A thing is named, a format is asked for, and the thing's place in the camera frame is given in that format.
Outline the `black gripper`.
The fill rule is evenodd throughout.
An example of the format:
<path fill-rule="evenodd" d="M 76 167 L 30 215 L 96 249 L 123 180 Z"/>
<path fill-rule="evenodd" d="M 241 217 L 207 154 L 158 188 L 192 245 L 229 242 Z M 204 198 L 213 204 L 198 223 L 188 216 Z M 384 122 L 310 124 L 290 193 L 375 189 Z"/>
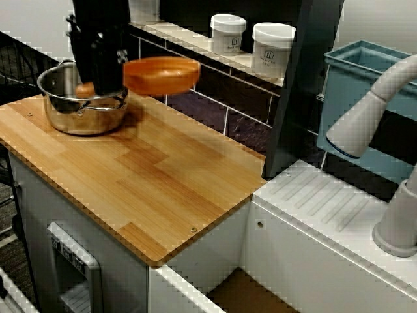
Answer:
<path fill-rule="evenodd" d="M 72 53 L 76 59 L 82 83 L 93 82 L 97 95 L 115 93 L 123 88 L 123 64 L 128 60 L 128 50 L 124 47 L 123 36 L 130 17 L 115 24 L 108 24 L 102 30 L 82 29 L 75 16 L 66 18 L 71 30 L 70 38 Z M 93 44 L 103 43 L 114 50 L 97 48 L 93 56 L 89 53 Z"/>

